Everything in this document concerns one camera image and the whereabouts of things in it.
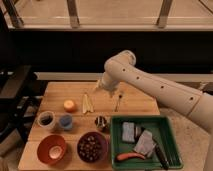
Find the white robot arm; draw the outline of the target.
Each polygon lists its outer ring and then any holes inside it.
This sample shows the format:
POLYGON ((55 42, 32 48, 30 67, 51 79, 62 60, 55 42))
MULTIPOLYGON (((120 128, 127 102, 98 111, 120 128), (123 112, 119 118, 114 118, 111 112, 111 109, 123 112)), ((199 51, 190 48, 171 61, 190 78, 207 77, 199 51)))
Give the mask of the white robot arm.
POLYGON ((113 96, 120 82, 128 83, 208 132, 210 142, 203 171, 213 171, 213 95, 146 73, 135 64, 135 54, 129 50, 109 58, 97 88, 113 96))

